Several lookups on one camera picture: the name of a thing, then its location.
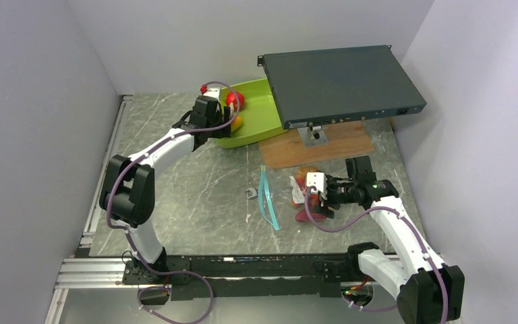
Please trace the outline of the red fake apple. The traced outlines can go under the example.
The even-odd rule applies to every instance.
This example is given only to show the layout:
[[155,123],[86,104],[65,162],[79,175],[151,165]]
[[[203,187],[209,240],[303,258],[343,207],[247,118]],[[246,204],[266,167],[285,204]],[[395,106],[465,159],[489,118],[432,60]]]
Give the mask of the red fake apple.
[[234,109],[241,109],[245,105],[245,97],[240,92],[228,92],[225,104]]

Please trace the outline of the orange fake fruit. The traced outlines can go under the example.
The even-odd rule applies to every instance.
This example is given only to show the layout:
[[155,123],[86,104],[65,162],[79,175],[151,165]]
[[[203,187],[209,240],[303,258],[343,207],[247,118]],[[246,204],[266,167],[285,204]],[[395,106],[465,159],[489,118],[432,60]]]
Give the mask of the orange fake fruit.
[[231,123],[231,132],[236,132],[239,128],[241,128],[242,124],[242,117],[238,115]]

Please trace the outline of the clear zip top bag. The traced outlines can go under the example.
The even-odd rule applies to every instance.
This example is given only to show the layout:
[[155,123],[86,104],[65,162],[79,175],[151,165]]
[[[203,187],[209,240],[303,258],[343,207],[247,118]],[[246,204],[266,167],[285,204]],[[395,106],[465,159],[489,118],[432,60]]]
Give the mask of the clear zip top bag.
[[287,173],[260,166],[258,207],[274,230],[279,231],[291,220],[295,221],[295,215],[301,210],[306,210],[309,217],[311,212],[315,212],[319,197],[312,194],[305,199],[305,180],[308,172],[319,171],[318,167],[306,166]]

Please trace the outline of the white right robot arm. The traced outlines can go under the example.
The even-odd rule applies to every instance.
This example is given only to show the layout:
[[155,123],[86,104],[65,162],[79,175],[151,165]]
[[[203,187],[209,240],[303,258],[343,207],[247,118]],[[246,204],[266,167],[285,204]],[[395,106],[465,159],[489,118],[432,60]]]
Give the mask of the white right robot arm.
[[427,243],[410,219],[398,191],[389,180],[379,180],[368,156],[346,159],[346,178],[309,172],[305,197],[318,197],[306,207],[332,218],[341,205],[364,208],[394,248],[399,262],[390,260],[371,242],[347,250],[345,272],[353,280],[373,279],[395,300],[405,323],[447,323],[461,317],[465,276],[448,265]]

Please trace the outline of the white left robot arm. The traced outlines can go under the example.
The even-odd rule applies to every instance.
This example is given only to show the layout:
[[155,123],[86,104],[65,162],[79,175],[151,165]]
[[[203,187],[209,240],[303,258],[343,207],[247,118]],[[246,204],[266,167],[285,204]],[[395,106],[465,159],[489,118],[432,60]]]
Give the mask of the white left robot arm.
[[140,275],[149,283],[162,281],[169,272],[166,250],[151,222],[156,178],[208,139],[229,137],[240,105],[223,106],[218,99],[200,95],[161,139],[128,157],[109,159],[98,205],[106,213],[108,227],[124,232],[141,264]]

